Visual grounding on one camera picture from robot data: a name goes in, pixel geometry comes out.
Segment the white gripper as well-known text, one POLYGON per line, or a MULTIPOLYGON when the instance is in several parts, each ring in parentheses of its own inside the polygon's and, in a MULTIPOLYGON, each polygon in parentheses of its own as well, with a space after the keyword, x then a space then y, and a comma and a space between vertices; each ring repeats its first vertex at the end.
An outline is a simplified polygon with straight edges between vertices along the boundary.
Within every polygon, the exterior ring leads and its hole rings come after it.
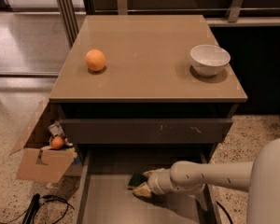
POLYGON ((164 195, 176 191, 169 169, 148 170, 143 172, 142 175, 148 180, 133 188, 133 194, 136 197, 151 198, 152 192, 156 195, 164 195))

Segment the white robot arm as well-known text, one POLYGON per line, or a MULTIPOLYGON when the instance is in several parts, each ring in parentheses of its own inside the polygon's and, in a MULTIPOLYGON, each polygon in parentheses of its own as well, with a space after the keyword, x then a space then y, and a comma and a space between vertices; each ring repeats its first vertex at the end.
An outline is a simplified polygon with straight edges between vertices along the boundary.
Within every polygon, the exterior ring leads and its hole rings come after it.
POLYGON ((149 198, 167 193, 196 194, 206 185, 248 194, 246 224, 280 224, 280 138, 266 144, 253 161, 195 163, 178 161, 134 176, 133 194, 149 198))

